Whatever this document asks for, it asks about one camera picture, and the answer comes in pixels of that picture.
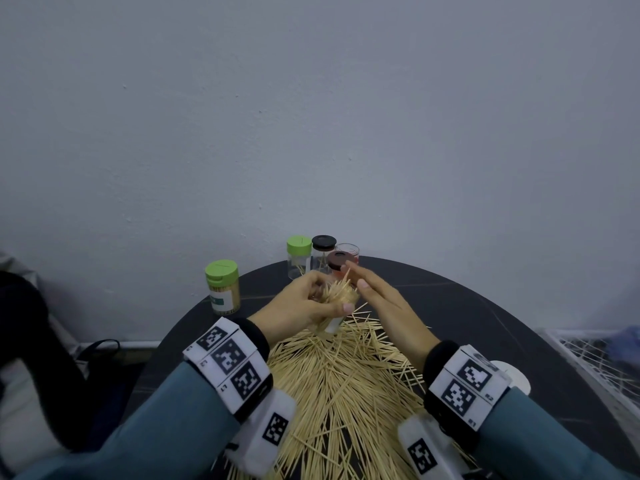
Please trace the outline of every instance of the hand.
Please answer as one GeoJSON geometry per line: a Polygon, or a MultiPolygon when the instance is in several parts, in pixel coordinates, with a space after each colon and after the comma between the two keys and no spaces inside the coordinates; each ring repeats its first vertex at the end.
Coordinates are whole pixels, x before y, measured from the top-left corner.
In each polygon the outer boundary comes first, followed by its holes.
{"type": "Polygon", "coordinates": [[[311,271],[296,278],[271,302],[249,317],[267,338],[270,347],[293,337],[311,323],[327,318],[351,315],[355,307],[350,303],[318,303],[313,298],[322,294],[322,286],[334,281],[333,276],[311,271]]]}
{"type": "Polygon", "coordinates": [[[357,284],[362,297],[377,311],[389,339],[412,366],[422,372],[427,355],[440,341],[388,282],[351,261],[347,261],[341,271],[346,272],[347,269],[350,269],[351,282],[357,284]]]}

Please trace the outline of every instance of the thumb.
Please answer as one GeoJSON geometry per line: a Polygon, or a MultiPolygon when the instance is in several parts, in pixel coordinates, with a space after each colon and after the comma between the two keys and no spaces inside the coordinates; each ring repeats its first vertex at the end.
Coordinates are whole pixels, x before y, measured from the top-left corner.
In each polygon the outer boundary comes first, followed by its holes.
{"type": "Polygon", "coordinates": [[[309,300],[309,318],[313,322],[320,322],[325,318],[338,318],[351,315],[355,306],[351,303],[318,303],[309,300]]]}
{"type": "Polygon", "coordinates": [[[380,313],[388,306],[388,301],[382,298],[380,293],[375,291],[371,286],[369,286],[368,282],[364,281],[362,278],[358,280],[356,285],[358,286],[358,291],[362,297],[366,299],[380,315],[380,313]]]}

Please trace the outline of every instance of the teal sleeve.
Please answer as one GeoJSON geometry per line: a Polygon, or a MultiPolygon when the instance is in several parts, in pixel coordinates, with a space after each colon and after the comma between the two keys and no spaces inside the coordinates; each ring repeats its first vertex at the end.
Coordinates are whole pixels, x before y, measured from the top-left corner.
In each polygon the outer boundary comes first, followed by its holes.
{"type": "Polygon", "coordinates": [[[100,451],[44,460],[16,480],[196,478],[239,429],[215,389],[182,363],[100,451]]]}
{"type": "Polygon", "coordinates": [[[509,480],[631,480],[594,453],[520,389],[512,388],[480,428],[473,455],[509,480]]]}

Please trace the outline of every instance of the jar label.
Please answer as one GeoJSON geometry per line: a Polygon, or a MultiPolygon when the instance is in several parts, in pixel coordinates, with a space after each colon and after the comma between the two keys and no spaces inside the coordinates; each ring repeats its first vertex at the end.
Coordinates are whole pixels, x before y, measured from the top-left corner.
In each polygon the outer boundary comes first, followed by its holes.
{"type": "Polygon", "coordinates": [[[211,300],[211,306],[217,312],[223,313],[234,309],[234,295],[231,290],[209,290],[209,298],[211,300]]]}

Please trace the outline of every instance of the green-lidded jar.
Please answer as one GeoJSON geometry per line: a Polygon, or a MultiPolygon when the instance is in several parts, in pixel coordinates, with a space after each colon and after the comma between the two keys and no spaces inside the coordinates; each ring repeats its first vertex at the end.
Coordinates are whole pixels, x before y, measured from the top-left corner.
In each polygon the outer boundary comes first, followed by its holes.
{"type": "Polygon", "coordinates": [[[311,238],[292,235],[287,239],[287,275],[295,280],[311,270],[311,238]]]}
{"type": "Polygon", "coordinates": [[[240,309],[238,265],[231,259],[219,259],[208,265],[204,273],[209,285],[209,299],[213,312],[230,315],[240,309]]]}

